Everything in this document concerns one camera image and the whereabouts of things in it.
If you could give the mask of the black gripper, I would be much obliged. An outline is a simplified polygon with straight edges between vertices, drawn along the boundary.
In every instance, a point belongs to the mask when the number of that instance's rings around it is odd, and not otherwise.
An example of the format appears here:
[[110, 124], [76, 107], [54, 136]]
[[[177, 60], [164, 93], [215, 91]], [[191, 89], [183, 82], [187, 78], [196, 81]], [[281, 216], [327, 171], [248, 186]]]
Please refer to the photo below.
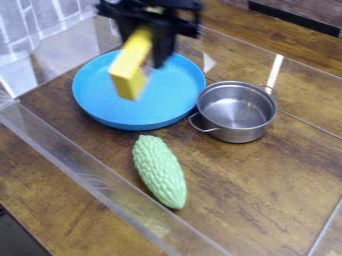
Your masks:
[[100, 16], [116, 22], [121, 42], [138, 26], [152, 27], [155, 69], [173, 53], [176, 34], [192, 38], [199, 35], [201, 0], [98, 0], [94, 7]]

